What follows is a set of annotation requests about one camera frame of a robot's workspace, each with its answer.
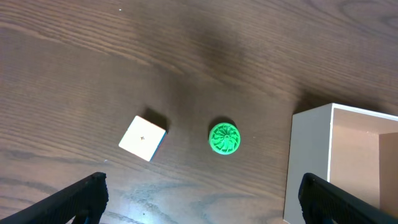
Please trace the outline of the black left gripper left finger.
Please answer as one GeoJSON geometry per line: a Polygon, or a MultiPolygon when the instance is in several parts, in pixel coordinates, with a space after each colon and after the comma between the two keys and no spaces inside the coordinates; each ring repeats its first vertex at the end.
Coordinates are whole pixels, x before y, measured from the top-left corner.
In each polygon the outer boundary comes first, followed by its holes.
{"type": "Polygon", "coordinates": [[[109,201],[106,174],[95,172],[1,220],[3,224],[99,223],[109,201]]]}

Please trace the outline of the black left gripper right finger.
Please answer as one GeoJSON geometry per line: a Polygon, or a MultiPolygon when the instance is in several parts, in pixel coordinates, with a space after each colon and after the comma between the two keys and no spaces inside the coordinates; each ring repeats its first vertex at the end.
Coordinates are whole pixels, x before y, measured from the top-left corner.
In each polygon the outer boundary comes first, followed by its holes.
{"type": "Polygon", "coordinates": [[[306,224],[397,224],[397,219],[313,173],[303,175],[298,200],[306,224]]]}

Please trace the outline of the colourful puzzle cube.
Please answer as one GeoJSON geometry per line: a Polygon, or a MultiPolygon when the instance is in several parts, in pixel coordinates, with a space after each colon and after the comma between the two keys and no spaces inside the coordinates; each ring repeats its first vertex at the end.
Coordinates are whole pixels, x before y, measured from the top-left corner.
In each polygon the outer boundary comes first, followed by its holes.
{"type": "Polygon", "coordinates": [[[119,147],[149,162],[165,135],[165,129],[135,116],[119,142],[119,147]]]}

